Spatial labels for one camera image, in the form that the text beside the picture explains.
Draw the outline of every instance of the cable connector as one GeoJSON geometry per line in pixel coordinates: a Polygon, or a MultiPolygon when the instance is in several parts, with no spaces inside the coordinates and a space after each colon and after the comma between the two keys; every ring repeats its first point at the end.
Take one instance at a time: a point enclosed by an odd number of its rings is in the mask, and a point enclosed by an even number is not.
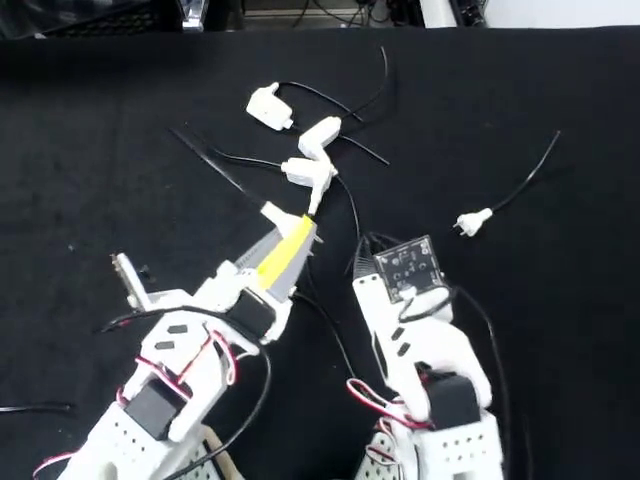
{"type": "Polygon", "coordinates": [[[274,130],[291,128],[293,110],[289,105],[276,97],[280,84],[274,82],[268,87],[257,89],[251,95],[246,111],[249,115],[274,130]]]}
{"type": "Polygon", "coordinates": [[[468,237],[473,237],[482,224],[487,221],[493,215],[493,210],[490,208],[485,208],[480,210],[479,212],[465,213],[458,217],[456,224],[453,228],[460,228],[460,235],[466,235],[468,237]]]}
{"type": "Polygon", "coordinates": [[[298,149],[305,157],[331,163],[324,148],[340,135],[342,120],[340,117],[327,117],[320,120],[309,130],[300,135],[298,149]]]}
{"type": "Polygon", "coordinates": [[[282,162],[280,168],[291,183],[311,187],[308,213],[315,215],[324,192],[331,185],[331,179],[338,174],[338,170],[331,161],[315,161],[308,158],[290,158],[282,162]]]}

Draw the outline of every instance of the black cable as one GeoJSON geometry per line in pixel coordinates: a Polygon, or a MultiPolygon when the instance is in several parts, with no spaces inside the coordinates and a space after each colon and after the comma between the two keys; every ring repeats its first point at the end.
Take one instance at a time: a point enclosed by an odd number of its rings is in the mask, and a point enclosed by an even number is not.
{"type": "Polygon", "coordinates": [[[331,18],[335,18],[336,20],[340,20],[343,23],[347,23],[349,22],[348,18],[342,18],[338,15],[336,15],[335,13],[330,12],[329,10],[327,10],[326,7],[324,7],[321,3],[320,0],[313,0],[313,3],[316,5],[316,7],[318,7],[320,10],[322,10],[326,15],[329,15],[331,18]]]}
{"type": "Polygon", "coordinates": [[[493,322],[491,318],[482,308],[482,305],[473,298],[469,292],[464,288],[457,286],[458,293],[462,295],[467,302],[476,310],[476,312],[482,317],[484,323],[487,325],[489,331],[489,338],[491,340],[491,349],[493,350],[494,360],[496,362],[496,370],[498,372],[498,381],[500,382],[500,390],[502,392],[502,420],[503,420],[503,444],[504,444],[504,463],[503,470],[505,472],[505,478],[508,478],[511,471],[511,398],[509,394],[509,387],[507,384],[507,376],[504,366],[502,364],[502,358],[500,356],[500,349],[498,348],[498,340],[496,339],[495,330],[493,328],[493,322]]]}
{"type": "Polygon", "coordinates": [[[226,451],[229,448],[229,446],[231,446],[231,444],[249,427],[249,425],[251,425],[251,423],[255,420],[258,413],[260,413],[260,410],[262,409],[267,399],[267,394],[269,393],[269,389],[271,387],[271,377],[272,377],[271,358],[269,357],[269,352],[267,352],[267,349],[264,347],[264,345],[262,345],[262,343],[260,343],[260,340],[257,337],[255,337],[253,334],[249,333],[242,325],[240,325],[238,322],[236,322],[233,318],[229,317],[228,315],[225,315],[219,312],[213,312],[205,308],[194,307],[192,305],[183,305],[181,307],[163,308],[158,310],[151,310],[148,312],[130,313],[128,315],[121,315],[117,318],[114,318],[109,323],[107,323],[100,331],[103,333],[108,332],[110,330],[113,330],[114,328],[123,326],[123,323],[125,322],[130,322],[132,320],[138,320],[138,319],[144,319],[144,318],[150,318],[157,315],[165,315],[167,313],[172,313],[172,312],[198,313],[201,315],[207,315],[209,317],[222,320],[227,325],[231,326],[234,330],[236,330],[240,335],[242,335],[247,341],[249,341],[252,345],[254,345],[258,349],[258,351],[260,352],[260,356],[262,356],[264,360],[266,373],[265,373],[264,384],[262,387],[262,392],[260,393],[260,396],[258,397],[258,400],[256,401],[256,404],[253,407],[253,410],[251,410],[247,418],[245,418],[245,420],[242,422],[240,427],[235,431],[235,433],[233,433],[222,445],[220,445],[218,448],[216,448],[212,452],[207,453],[206,455],[200,457],[195,462],[169,475],[164,480],[176,480],[182,477],[183,475],[188,474],[193,469],[198,468],[199,466],[207,463],[210,460],[213,460],[216,456],[226,451]]]}
{"type": "Polygon", "coordinates": [[[27,405],[12,405],[0,407],[0,414],[5,413],[71,413],[75,405],[64,402],[42,402],[27,405]]]}
{"type": "Polygon", "coordinates": [[[371,150],[369,147],[364,146],[363,144],[361,144],[359,141],[351,138],[351,137],[347,137],[346,135],[338,135],[338,138],[340,140],[344,140],[346,142],[351,143],[352,145],[355,145],[356,147],[358,147],[359,149],[363,150],[364,152],[368,153],[369,155],[371,155],[373,158],[375,158],[376,160],[378,160],[380,163],[382,163],[383,165],[386,165],[387,167],[389,165],[391,165],[389,163],[388,160],[386,160],[385,158],[383,158],[382,156],[380,156],[379,154],[377,154],[376,152],[374,152],[373,150],[371,150]]]}
{"type": "Polygon", "coordinates": [[[451,305],[451,302],[453,302],[453,300],[456,298],[458,289],[456,287],[451,288],[447,285],[436,285],[432,289],[435,290],[436,288],[443,288],[443,287],[447,289],[447,297],[444,300],[442,300],[441,302],[438,302],[433,307],[429,308],[424,312],[418,313],[416,315],[409,315],[407,317],[403,317],[402,315],[404,314],[404,312],[406,312],[411,306],[411,304],[413,303],[413,298],[409,300],[409,302],[407,302],[405,307],[400,312],[400,315],[398,316],[398,323],[406,324],[406,323],[415,322],[417,320],[422,320],[423,318],[427,318],[432,315],[435,315],[440,310],[445,308],[447,305],[451,305]]]}
{"type": "MultiPolygon", "coordinates": [[[[191,149],[191,151],[193,151],[196,155],[198,155],[198,157],[200,157],[200,159],[202,159],[211,168],[213,168],[220,175],[222,175],[231,185],[233,185],[238,190],[240,190],[249,200],[253,201],[254,203],[258,204],[259,206],[262,206],[262,205],[265,204],[265,201],[263,201],[262,199],[258,198],[254,193],[250,192],[247,188],[243,187],[227,171],[225,171],[222,167],[220,167],[220,165],[218,165],[213,160],[213,158],[211,158],[211,155],[209,155],[209,153],[208,153],[208,150],[210,149],[210,147],[204,142],[204,140],[199,135],[197,135],[195,132],[193,132],[191,130],[191,128],[189,127],[189,125],[186,124],[186,123],[185,123],[185,129],[188,130],[188,133],[187,132],[183,132],[181,130],[178,130],[176,128],[170,128],[169,130],[182,143],[184,143],[187,147],[189,147],[189,149],[191,149]]],[[[213,151],[220,155],[220,153],[219,153],[220,150],[213,149],[213,151]]],[[[243,161],[243,162],[248,162],[248,163],[256,163],[257,162],[257,163],[261,163],[261,164],[265,164],[265,165],[269,165],[269,164],[272,163],[272,162],[267,162],[266,160],[249,159],[248,157],[238,157],[238,156],[235,156],[235,155],[228,155],[228,154],[224,154],[224,155],[221,155],[221,156],[223,156],[224,158],[227,158],[228,160],[233,160],[233,161],[243,161]]]]}
{"type": "Polygon", "coordinates": [[[356,19],[356,17],[358,16],[358,14],[360,14],[360,25],[362,27],[366,26],[364,23],[364,16],[362,15],[362,9],[364,8],[364,5],[360,5],[358,7],[358,9],[356,10],[356,12],[351,16],[351,19],[349,20],[349,23],[347,23],[347,28],[351,27],[351,25],[353,25],[353,21],[356,19]]]}
{"type": "MultiPolygon", "coordinates": [[[[327,102],[332,103],[333,105],[335,105],[336,107],[338,107],[339,109],[343,110],[344,112],[350,112],[351,110],[349,109],[349,107],[347,107],[345,104],[341,103],[339,100],[336,100],[335,98],[327,95],[326,93],[322,93],[320,90],[313,88],[309,85],[306,85],[304,83],[300,83],[300,82],[291,82],[291,81],[286,81],[286,82],[280,82],[280,86],[288,86],[288,87],[294,87],[294,88],[299,88],[301,90],[305,90],[309,93],[313,93],[314,95],[317,95],[318,97],[322,98],[323,100],[326,100],[327,102]]],[[[364,122],[363,118],[358,115],[352,115],[353,118],[355,118],[357,121],[359,122],[364,122]]]]}
{"type": "Polygon", "coordinates": [[[342,359],[344,360],[344,365],[347,371],[349,372],[349,375],[351,376],[351,378],[359,378],[353,369],[353,365],[351,363],[351,359],[349,358],[349,354],[347,353],[347,349],[344,345],[344,339],[340,334],[340,330],[338,330],[338,326],[336,325],[336,322],[333,320],[333,318],[331,318],[329,313],[318,302],[314,301],[311,297],[305,295],[299,290],[293,294],[293,297],[299,298],[300,300],[306,302],[313,309],[315,309],[322,316],[322,318],[324,318],[324,320],[327,322],[327,325],[329,325],[329,328],[331,329],[331,333],[333,334],[333,338],[335,339],[336,344],[338,345],[338,348],[340,349],[340,353],[342,354],[342,359]]]}
{"type": "Polygon", "coordinates": [[[356,206],[356,201],[353,198],[353,195],[351,194],[351,190],[349,189],[345,181],[342,179],[342,176],[340,174],[336,175],[336,180],[340,185],[342,185],[342,188],[347,194],[347,197],[349,197],[349,203],[351,204],[351,212],[353,213],[353,225],[356,229],[356,239],[358,239],[359,241],[360,235],[362,233],[360,231],[360,216],[358,215],[358,207],[356,206]]]}
{"type": "Polygon", "coordinates": [[[307,13],[307,10],[309,10],[310,3],[311,3],[311,0],[305,0],[304,7],[302,7],[302,12],[300,12],[300,15],[298,15],[298,17],[295,19],[295,21],[291,25],[291,28],[296,28],[298,25],[300,25],[300,22],[302,22],[302,19],[307,13]]]}
{"type": "Polygon", "coordinates": [[[352,116],[352,115],[355,115],[359,111],[364,110],[369,105],[374,103],[376,100],[378,100],[378,98],[380,98],[380,95],[382,95],[382,93],[386,89],[387,80],[389,79],[389,60],[387,59],[387,52],[386,52],[386,50],[384,49],[383,46],[380,46],[380,53],[382,54],[382,60],[384,61],[384,78],[382,79],[382,84],[380,85],[378,90],[366,102],[361,104],[359,107],[356,107],[353,110],[350,110],[349,112],[345,113],[342,116],[343,120],[345,118],[348,118],[348,117],[352,116]]]}
{"type": "Polygon", "coordinates": [[[496,205],[491,207],[491,210],[493,211],[493,213],[497,212],[501,208],[504,208],[507,205],[509,205],[511,202],[513,202],[513,200],[529,185],[529,182],[531,181],[531,179],[535,176],[536,173],[538,173],[538,170],[540,170],[542,168],[542,165],[544,165],[544,163],[546,162],[547,157],[551,153],[551,150],[553,150],[553,147],[555,146],[556,141],[560,137],[561,133],[562,132],[560,130],[556,132],[556,134],[553,136],[553,139],[551,140],[551,143],[547,147],[547,150],[544,152],[544,155],[542,156],[538,164],[533,168],[533,170],[531,170],[527,178],[525,178],[524,181],[520,185],[518,185],[516,189],[513,192],[511,192],[504,200],[501,200],[496,205]]]}

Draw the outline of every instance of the yellow component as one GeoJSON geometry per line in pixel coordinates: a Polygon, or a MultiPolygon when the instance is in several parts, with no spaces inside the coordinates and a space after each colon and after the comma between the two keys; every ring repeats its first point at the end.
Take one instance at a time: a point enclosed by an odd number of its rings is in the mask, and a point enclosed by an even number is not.
{"type": "Polygon", "coordinates": [[[267,257],[258,265],[258,282],[263,289],[268,289],[285,271],[291,260],[298,254],[309,232],[313,221],[303,215],[298,226],[288,237],[283,238],[267,257]]]}

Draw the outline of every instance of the white cable plug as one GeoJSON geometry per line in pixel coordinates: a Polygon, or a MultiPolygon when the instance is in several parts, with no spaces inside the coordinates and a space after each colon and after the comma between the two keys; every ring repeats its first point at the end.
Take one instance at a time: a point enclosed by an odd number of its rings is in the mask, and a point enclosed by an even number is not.
{"type": "Polygon", "coordinates": [[[291,128],[293,110],[289,105],[276,97],[280,84],[274,82],[268,87],[257,89],[251,95],[246,111],[249,115],[274,130],[291,128]]]}
{"type": "Polygon", "coordinates": [[[482,224],[487,221],[493,215],[493,210],[485,208],[478,212],[465,213],[458,217],[456,224],[453,228],[460,228],[460,235],[466,235],[473,237],[478,230],[482,227],[482,224]]]}
{"type": "Polygon", "coordinates": [[[316,161],[295,157],[282,162],[280,168],[291,183],[311,187],[308,214],[315,215],[324,192],[331,185],[331,179],[338,174],[338,170],[329,160],[316,161]]]}
{"type": "Polygon", "coordinates": [[[307,158],[331,163],[324,148],[340,135],[341,127],[342,119],[340,117],[327,117],[320,120],[300,135],[298,139],[298,149],[307,158]]]}

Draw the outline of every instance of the black cloth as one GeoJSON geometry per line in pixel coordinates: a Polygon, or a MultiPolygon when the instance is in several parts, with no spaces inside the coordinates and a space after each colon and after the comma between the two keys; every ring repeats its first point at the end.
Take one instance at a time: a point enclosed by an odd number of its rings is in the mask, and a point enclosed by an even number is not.
{"type": "MultiPolygon", "coordinates": [[[[635,304],[640,244],[640,30],[315,31],[148,36],[0,45],[0,399],[77,403],[74,418],[0,416],[2,477],[73,450],[134,369],[148,324],[95,336],[125,312],[109,254],[147,265],[150,290],[193,292],[253,240],[255,207],[179,144],[189,121],[236,154],[283,161],[296,138],[258,125],[250,93],[306,82],[357,105],[379,85],[384,45],[394,88],[329,153],[365,230],[429,233],[440,266],[492,316],[513,397],[512,478],[525,478],[528,425],[536,479],[631,478],[640,431],[635,304]],[[562,136],[534,185],[474,238],[451,225],[499,201],[562,136]]],[[[302,126],[336,111],[284,90],[302,126]]],[[[230,170],[300,213],[308,191],[258,168],[230,170]]],[[[331,187],[317,216],[313,269],[358,372],[380,380],[349,279],[347,198],[331,187]]],[[[462,299],[456,324],[494,387],[487,331],[462,299]]],[[[344,388],[326,324],[295,305],[269,346],[274,384],[231,453],[247,478],[349,477],[375,414],[344,388]]],[[[225,437],[262,382],[259,360],[210,416],[225,437]]]]}

